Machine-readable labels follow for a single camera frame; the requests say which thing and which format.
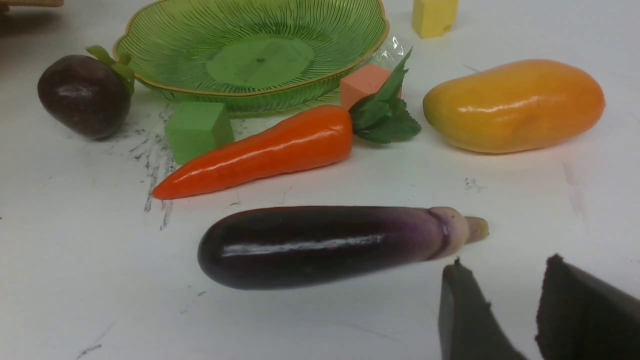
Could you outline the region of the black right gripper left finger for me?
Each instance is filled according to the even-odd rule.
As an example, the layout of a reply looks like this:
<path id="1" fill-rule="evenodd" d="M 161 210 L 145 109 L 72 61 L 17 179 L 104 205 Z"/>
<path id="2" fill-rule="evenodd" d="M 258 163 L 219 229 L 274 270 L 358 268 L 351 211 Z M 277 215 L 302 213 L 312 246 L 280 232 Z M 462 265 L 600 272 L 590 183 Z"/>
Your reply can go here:
<path id="1" fill-rule="evenodd" d="M 459 258 L 444 266 L 438 332 L 443 360 L 524 360 L 494 317 L 471 269 Z"/>

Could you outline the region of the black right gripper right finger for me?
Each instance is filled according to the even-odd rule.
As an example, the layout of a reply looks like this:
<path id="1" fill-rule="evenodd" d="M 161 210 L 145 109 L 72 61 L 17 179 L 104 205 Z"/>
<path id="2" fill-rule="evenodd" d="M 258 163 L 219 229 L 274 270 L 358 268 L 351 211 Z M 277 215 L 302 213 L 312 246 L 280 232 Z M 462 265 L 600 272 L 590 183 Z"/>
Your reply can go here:
<path id="1" fill-rule="evenodd" d="M 535 317 L 544 360 L 637 360 L 640 301 L 555 254 Z"/>

